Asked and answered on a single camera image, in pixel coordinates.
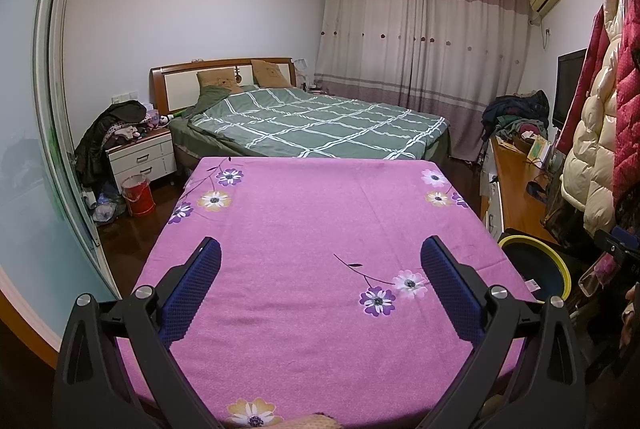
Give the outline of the black television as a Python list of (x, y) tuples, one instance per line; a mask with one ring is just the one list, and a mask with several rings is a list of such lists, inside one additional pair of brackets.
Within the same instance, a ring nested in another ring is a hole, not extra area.
[(561, 129), (572, 105), (587, 50), (577, 50), (558, 57), (552, 125)]

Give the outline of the right brown pillow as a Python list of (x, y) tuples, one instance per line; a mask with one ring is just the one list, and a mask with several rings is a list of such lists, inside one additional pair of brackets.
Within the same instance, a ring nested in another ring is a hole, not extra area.
[(260, 88), (290, 88), (291, 84), (281, 72), (279, 66), (264, 60), (253, 60), (252, 73)]

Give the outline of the wooden desk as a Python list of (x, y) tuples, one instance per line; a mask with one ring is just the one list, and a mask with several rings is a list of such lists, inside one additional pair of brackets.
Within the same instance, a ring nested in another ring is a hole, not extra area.
[(529, 162), (525, 154), (506, 148), (496, 139), (491, 140), (491, 147), (500, 188), (503, 227), (554, 243), (555, 239), (542, 225), (546, 205), (526, 191), (529, 182), (547, 184), (544, 171)]

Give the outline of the cream puffer jacket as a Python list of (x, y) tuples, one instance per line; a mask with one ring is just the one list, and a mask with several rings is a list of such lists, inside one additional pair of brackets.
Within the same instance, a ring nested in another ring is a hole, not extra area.
[(584, 228), (589, 234), (611, 230), (614, 225), (616, 76), (626, 5), (627, 0), (603, 1), (608, 48), (582, 105), (561, 177), (562, 196), (584, 214)]

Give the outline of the sliding wardrobe door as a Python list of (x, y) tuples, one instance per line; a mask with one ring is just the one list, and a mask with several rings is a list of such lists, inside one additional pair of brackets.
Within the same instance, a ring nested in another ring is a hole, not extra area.
[(65, 4), (1, 0), (1, 290), (53, 345), (81, 293), (118, 296), (72, 180)]

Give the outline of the pile of dark clothes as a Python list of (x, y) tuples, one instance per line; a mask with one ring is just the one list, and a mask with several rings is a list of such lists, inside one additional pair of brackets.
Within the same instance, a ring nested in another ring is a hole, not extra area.
[(115, 131), (143, 122), (146, 108), (137, 100), (110, 105), (82, 136), (74, 152), (75, 172), (80, 186), (99, 195), (113, 179), (106, 151), (115, 145)]

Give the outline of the wooden headboard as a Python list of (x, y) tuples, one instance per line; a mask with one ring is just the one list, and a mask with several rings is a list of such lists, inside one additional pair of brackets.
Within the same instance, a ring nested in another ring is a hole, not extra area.
[(151, 103), (160, 115), (174, 114), (194, 105), (206, 87), (238, 93), (257, 84), (254, 65), (271, 65), (282, 79), (296, 87), (295, 67), (290, 58), (195, 60), (154, 67), (150, 71)]

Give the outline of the red puffer jacket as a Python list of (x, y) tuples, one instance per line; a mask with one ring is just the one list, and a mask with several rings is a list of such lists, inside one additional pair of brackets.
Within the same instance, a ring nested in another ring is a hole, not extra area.
[[(594, 76), (600, 71), (608, 38), (603, 25), (603, 4), (593, 19), (591, 36), (572, 105), (561, 130), (559, 150), (567, 157), (573, 144)], [(627, 0), (623, 26), (622, 53), (616, 76), (616, 134), (613, 170), (613, 196), (616, 203), (631, 186), (639, 182), (639, 0)]]

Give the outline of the pink white curtain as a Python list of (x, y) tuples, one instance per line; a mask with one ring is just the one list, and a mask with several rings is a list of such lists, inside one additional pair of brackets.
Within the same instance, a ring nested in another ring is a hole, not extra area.
[(445, 117), (475, 160), (485, 108), (521, 83), (529, 0), (324, 0), (314, 82), (334, 96)]

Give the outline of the red bucket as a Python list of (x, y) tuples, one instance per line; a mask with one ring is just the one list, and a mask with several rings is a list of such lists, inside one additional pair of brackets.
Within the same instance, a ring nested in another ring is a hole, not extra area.
[(144, 175), (133, 175), (122, 181), (120, 186), (128, 212), (133, 217), (154, 212), (155, 202), (150, 188), (150, 180)]

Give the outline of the clothes pile on desk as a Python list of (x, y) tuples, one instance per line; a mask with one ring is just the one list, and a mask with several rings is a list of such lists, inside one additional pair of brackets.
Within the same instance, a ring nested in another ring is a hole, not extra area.
[(480, 119), (483, 126), (482, 140), (488, 141), (501, 130), (510, 132), (521, 124), (533, 125), (538, 134), (545, 137), (549, 126), (549, 111), (547, 94), (542, 90), (526, 96), (512, 94), (495, 98), (485, 108)]

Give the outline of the pink floral tablecloth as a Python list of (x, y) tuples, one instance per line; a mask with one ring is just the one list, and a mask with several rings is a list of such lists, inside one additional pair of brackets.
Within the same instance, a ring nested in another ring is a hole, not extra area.
[(346, 428), (410, 428), (471, 351), (420, 264), (438, 236), (489, 285), (529, 291), (429, 162), (206, 158), (139, 275), (154, 285), (201, 243), (221, 268), (170, 350), (228, 428), (320, 413)]

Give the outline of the white nightstand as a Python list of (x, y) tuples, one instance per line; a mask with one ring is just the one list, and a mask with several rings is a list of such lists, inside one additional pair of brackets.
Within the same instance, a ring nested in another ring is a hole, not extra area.
[(106, 155), (118, 190), (122, 182), (135, 175), (155, 181), (177, 171), (174, 145), (167, 128), (155, 129), (141, 140), (111, 148)]

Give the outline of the left brown pillow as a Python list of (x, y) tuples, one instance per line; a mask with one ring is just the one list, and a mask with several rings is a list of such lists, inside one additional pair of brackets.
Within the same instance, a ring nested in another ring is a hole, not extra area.
[(230, 93), (241, 93), (241, 76), (234, 67), (213, 68), (212, 70), (196, 73), (200, 88), (222, 88)]

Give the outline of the brown pillow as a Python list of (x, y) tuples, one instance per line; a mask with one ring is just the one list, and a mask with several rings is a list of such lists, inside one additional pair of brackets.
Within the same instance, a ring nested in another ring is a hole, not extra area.
[(234, 67), (213, 68), (212, 70), (196, 73), (200, 88), (222, 88), (230, 93), (241, 93), (241, 76)]
[(260, 88), (290, 88), (291, 84), (281, 72), (279, 66), (264, 60), (253, 60), (252, 73)]

